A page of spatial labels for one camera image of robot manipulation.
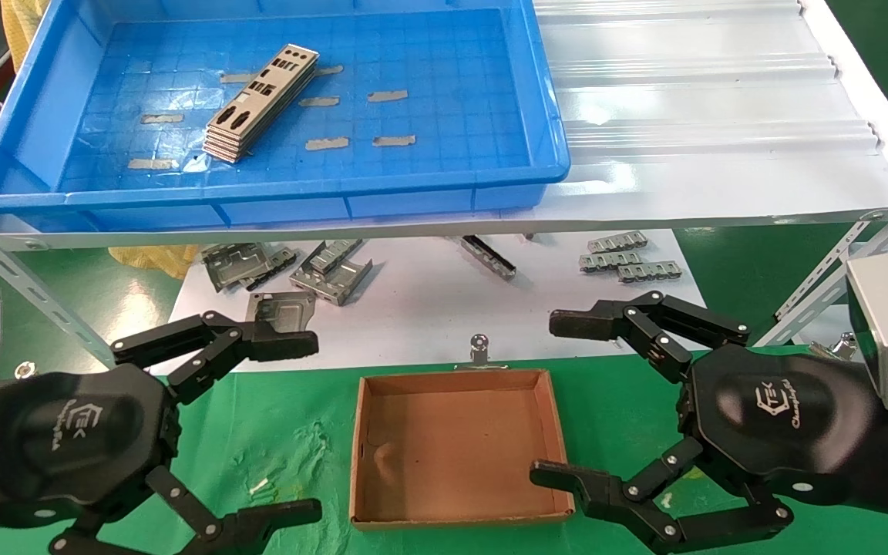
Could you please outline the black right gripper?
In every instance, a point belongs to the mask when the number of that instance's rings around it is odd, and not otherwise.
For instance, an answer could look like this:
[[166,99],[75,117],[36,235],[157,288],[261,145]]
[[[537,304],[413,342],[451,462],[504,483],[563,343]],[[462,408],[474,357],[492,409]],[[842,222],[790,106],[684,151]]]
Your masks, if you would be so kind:
[[[554,310],[550,333],[621,340],[670,383],[686,382],[681,431],[695,439],[630,480],[545,459],[530,468],[533,485],[572,494],[589,519],[626,527],[652,553],[771,540],[794,520],[772,494],[888,514],[888,409],[859,363],[747,350],[750,327],[660,291]],[[693,363],[676,336],[714,351]],[[694,467],[747,505],[679,519],[664,512],[657,496]]]

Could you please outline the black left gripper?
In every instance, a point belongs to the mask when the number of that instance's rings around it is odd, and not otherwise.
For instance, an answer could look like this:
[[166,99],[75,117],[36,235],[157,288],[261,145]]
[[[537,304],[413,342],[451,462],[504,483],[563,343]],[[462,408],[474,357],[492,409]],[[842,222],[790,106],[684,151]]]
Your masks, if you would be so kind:
[[261,554],[276,531],[321,520],[318,499],[213,516],[167,468],[181,432],[165,385],[131,365],[0,383],[0,528],[77,519],[50,554],[139,554],[96,534],[154,493],[194,532],[180,554]]

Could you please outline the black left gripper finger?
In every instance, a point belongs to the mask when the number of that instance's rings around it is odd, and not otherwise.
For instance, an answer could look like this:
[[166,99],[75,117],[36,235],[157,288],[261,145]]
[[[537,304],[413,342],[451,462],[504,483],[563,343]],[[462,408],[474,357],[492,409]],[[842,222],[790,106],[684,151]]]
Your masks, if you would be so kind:
[[318,352],[313,331],[275,331],[271,324],[234,321],[215,311],[172,321],[120,338],[110,345],[117,365],[151,368],[180,356],[187,360],[168,375],[168,391],[188,405],[240,362],[293,361]]

